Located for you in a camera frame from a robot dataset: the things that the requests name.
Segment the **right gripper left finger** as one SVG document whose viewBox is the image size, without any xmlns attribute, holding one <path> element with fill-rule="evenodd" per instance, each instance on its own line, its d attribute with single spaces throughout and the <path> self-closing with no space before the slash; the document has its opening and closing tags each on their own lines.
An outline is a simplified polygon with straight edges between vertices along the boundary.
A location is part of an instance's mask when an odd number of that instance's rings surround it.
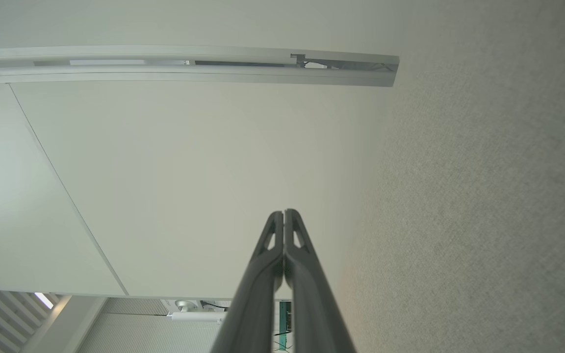
<svg viewBox="0 0 565 353">
<path fill-rule="evenodd" d="M 283 281 L 284 215 L 269 215 L 223 319 L 213 353 L 271 353 L 275 292 Z"/>
</svg>

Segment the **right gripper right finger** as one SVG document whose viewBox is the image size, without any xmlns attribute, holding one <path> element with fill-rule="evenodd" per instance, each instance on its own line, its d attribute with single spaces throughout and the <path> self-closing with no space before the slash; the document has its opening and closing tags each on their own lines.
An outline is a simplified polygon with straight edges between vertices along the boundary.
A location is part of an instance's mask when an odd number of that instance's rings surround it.
<svg viewBox="0 0 565 353">
<path fill-rule="evenodd" d="M 292 333 L 296 353 L 354 353 L 354 343 L 295 209 L 284 212 L 285 281 L 292 290 Z"/>
</svg>

